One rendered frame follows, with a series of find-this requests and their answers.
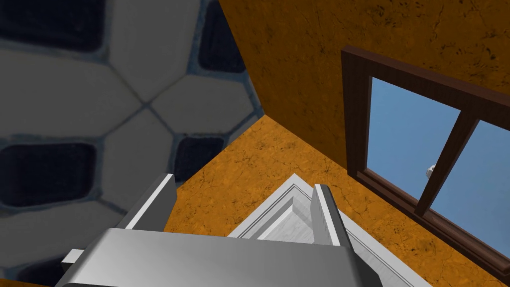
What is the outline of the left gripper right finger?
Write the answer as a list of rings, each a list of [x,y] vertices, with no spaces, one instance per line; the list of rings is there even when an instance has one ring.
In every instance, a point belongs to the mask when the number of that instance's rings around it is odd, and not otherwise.
[[[310,213],[315,244],[353,248],[331,190],[327,185],[314,185]]]

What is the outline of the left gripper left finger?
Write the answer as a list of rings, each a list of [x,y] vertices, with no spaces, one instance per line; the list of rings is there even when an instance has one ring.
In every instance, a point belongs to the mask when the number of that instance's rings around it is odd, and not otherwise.
[[[176,201],[175,178],[164,173],[144,192],[116,228],[162,232]]]

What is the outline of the brown framed window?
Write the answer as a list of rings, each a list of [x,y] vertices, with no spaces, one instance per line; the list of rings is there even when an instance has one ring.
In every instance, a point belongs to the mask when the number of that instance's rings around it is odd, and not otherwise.
[[[347,172],[510,287],[510,96],[347,45]]]

